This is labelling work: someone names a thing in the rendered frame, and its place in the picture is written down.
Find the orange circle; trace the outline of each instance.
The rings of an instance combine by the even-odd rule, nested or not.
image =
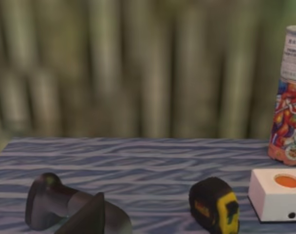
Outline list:
[[[284,187],[296,188],[296,177],[292,175],[277,175],[275,182]]]

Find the bamboo background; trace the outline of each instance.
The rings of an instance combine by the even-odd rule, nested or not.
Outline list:
[[[0,0],[12,136],[267,139],[296,0]]]

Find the colorful can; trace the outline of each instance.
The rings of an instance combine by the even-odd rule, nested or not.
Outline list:
[[[296,165],[296,26],[288,26],[286,31],[268,154]]]

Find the table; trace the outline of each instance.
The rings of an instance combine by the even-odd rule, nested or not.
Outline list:
[[[206,234],[189,214],[190,186],[218,176],[240,203],[240,234],[296,234],[296,224],[259,224],[247,199],[251,169],[285,168],[268,142],[229,139],[14,138],[0,153],[0,234],[35,234],[24,223],[33,180],[53,172],[70,187],[124,209],[135,234]]]

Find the white box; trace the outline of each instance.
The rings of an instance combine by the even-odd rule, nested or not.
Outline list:
[[[248,196],[262,222],[296,221],[296,188],[278,184],[278,175],[296,179],[296,169],[252,170]]]

